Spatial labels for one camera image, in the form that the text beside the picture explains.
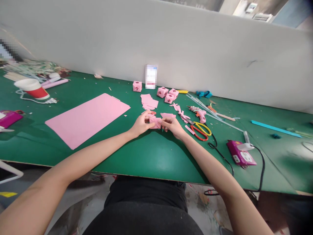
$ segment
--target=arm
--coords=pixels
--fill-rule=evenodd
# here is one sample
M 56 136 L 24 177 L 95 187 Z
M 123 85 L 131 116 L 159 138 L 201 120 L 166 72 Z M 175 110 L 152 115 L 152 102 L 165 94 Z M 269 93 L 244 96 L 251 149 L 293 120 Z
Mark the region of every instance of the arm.
M 163 118 L 162 127 L 180 139 L 212 186 L 223 198 L 235 234 L 273 234 L 247 194 L 228 170 L 188 135 L 175 118 Z
M 44 173 L 0 215 L 0 234 L 44 234 L 67 188 L 128 141 L 155 123 L 146 124 L 147 110 L 127 132 L 88 146 Z

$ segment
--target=yellow scissors handle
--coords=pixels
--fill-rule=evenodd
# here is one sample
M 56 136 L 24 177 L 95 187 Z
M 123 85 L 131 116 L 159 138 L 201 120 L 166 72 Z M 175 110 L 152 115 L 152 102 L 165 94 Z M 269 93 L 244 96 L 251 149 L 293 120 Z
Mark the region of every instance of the yellow scissors handle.
M 211 136 L 211 135 L 212 135 L 211 130 L 210 130 L 206 125 L 204 125 L 204 124 L 202 124 L 202 123 L 199 123 L 199 122 L 194 122 L 194 123 L 196 124 L 196 126 L 197 126 L 204 134 L 206 134 L 207 136 Z M 200 126 L 203 126 L 205 129 L 207 129 L 209 133 L 205 132 Z

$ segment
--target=power cord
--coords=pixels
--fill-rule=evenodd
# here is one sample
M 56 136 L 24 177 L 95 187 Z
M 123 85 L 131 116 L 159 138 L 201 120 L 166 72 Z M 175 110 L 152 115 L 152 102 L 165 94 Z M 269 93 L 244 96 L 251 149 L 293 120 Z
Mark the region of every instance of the power cord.
M 310 143 L 310 142 L 301 142 L 301 144 L 302 144 L 303 147 L 305 147 L 307 150 L 313 152 L 313 150 L 309 149 L 307 146 L 304 145 L 305 143 L 311 144 L 311 145 L 313 145 L 313 143 Z
M 216 151 L 221 155 L 221 157 L 230 165 L 231 171 L 232 171 L 231 174 L 232 174 L 232 176 L 235 178 L 234 169 L 233 169 L 232 165 L 229 163 L 229 161 L 227 161 L 227 159 L 226 159 L 226 158 L 220 153 L 220 151 L 217 149 L 217 141 L 216 141 L 216 138 L 215 138 L 215 136 L 213 135 L 213 133 L 212 133 L 212 136 L 213 136 L 213 138 L 214 138 L 214 140 L 215 140 L 215 142 L 216 142 L 216 145 L 214 146 L 212 143 L 209 142 L 209 143 L 208 143 L 209 147 L 212 148 L 212 149 L 216 149 Z M 265 160 L 264 160 L 264 156 L 263 156 L 261 150 L 260 150 L 258 147 L 255 147 L 254 145 L 251 145 L 251 146 L 253 146 L 254 148 L 256 148 L 256 149 L 260 152 L 261 157 L 262 157 L 262 171 L 261 171 L 261 177 L 260 177 L 260 186 L 259 186 L 259 189 L 258 189 L 258 190 L 250 190 L 250 189 L 243 189 L 243 190 L 244 190 L 245 192 L 246 192 L 246 191 L 248 191 L 248 192 L 260 192 L 261 189 L 262 189 L 262 185 L 263 185 L 263 176 L 264 176 L 264 171 L 265 171 Z M 217 196 L 217 195 L 219 195 L 219 193 L 212 194 L 212 193 L 211 193 L 212 191 L 216 191 L 216 190 L 215 190 L 215 189 L 207 190 L 207 191 L 204 192 L 204 195 L 206 195 L 206 196 Z
M 38 102 L 38 101 L 35 101 L 35 100 L 32 100 L 32 99 L 27 99 L 27 98 L 23 98 L 24 97 L 24 94 L 26 94 L 26 92 L 22 91 L 22 90 L 17 90 L 15 92 L 16 94 L 20 94 L 20 98 L 22 100 L 30 100 L 30 101 L 34 101 L 36 103 L 40 103 L 40 104 L 47 104 L 47 103 L 57 103 L 57 100 L 54 99 L 54 98 L 50 98 L 49 100 L 45 101 L 45 102 Z

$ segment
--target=person's right hand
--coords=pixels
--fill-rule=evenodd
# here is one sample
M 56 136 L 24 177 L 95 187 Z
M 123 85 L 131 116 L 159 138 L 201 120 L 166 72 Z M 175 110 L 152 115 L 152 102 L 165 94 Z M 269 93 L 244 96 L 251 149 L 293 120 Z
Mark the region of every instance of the person's right hand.
M 164 117 L 159 121 L 159 123 L 161 123 L 162 129 L 164 129 L 165 132 L 170 130 L 179 140 L 181 140 L 183 136 L 188 135 L 176 118 Z

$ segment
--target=hand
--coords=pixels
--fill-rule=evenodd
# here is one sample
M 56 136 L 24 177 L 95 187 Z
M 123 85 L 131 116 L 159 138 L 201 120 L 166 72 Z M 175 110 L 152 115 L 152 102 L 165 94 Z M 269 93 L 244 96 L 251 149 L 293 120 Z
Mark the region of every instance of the hand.
M 144 133 L 146 130 L 150 129 L 151 127 L 155 126 L 155 123 L 149 123 L 150 117 L 147 116 L 151 114 L 152 111 L 146 110 L 144 111 L 135 121 L 132 128 L 129 129 L 129 133 L 132 134 L 134 138 L 137 138 L 140 134 Z
M 162 129 L 164 129 L 165 132 L 167 132 L 167 130 L 170 130 L 173 135 L 179 140 L 182 140 L 183 136 L 188 135 L 176 118 L 164 117 L 159 122 L 161 123 Z

